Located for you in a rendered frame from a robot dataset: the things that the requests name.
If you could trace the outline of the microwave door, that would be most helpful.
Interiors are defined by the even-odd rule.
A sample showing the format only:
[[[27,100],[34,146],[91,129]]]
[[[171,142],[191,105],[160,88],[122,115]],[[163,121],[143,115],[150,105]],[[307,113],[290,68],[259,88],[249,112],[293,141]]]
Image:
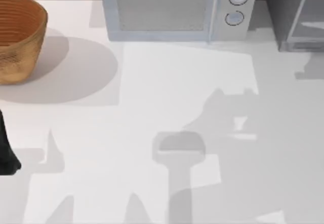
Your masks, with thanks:
[[[102,0],[110,41],[206,41],[216,0]]]

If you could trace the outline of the grey cabinet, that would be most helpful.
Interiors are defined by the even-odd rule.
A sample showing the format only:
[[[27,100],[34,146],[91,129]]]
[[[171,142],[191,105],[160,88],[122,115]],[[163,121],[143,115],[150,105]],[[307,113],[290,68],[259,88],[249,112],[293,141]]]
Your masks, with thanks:
[[[324,53],[324,0],[266,0],[281,52]]]

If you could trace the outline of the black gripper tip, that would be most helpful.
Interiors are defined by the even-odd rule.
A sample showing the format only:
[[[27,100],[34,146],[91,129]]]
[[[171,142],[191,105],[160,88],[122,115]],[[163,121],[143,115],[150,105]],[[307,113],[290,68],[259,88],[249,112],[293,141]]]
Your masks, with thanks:
[[[22,167],[8,140],[3,113],[0,110],[0,175],[14,175]]]

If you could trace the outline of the pale microwave oven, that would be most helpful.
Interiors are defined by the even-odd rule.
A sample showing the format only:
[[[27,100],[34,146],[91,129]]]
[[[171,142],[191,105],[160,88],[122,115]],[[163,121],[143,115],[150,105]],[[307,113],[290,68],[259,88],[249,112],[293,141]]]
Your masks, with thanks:
[[[217,0],[216,19],[214,23],[214,33],[211,42],[232,41],[244,39],[250,24],[255,0],[248,0],[241,6],[234,6],[229,0]],[[225,22],[227,13],[240,11],[244,14],[244,21],[238,26],[229,26]]]

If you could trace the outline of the brown woven basket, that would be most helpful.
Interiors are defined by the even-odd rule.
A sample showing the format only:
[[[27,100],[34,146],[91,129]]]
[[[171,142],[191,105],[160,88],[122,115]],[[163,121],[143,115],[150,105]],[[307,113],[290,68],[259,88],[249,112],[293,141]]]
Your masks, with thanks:
[[[39,58],[48,12],[35,0],[0,0],[0,85],[25,81]]]

